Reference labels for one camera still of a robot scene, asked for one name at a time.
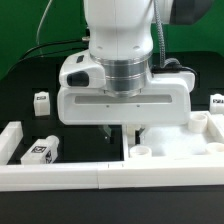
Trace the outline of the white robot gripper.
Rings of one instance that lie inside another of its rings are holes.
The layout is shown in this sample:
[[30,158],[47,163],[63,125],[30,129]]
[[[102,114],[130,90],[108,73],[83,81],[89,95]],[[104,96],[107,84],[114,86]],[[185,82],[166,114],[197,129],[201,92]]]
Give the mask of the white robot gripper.
[[[108,125],[181,125],[190,117],[192,72],[154,74],[141,92],[130,98],[114,98],[102,89],[61,87],[57,96],[59,119],[66,125],[101,125],[106,141],[111,140]],[[145,127],[134,130],[139,140]]]

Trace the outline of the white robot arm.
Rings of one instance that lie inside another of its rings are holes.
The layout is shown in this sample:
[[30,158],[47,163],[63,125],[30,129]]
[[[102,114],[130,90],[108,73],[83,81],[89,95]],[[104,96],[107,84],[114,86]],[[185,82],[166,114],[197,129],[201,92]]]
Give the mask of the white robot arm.
[[165,57],[151,64],[150,26],[190,25],[214,0],[84,0],[88,48],[66,58],[57,110],[66,125],[182,125],[195,72]]

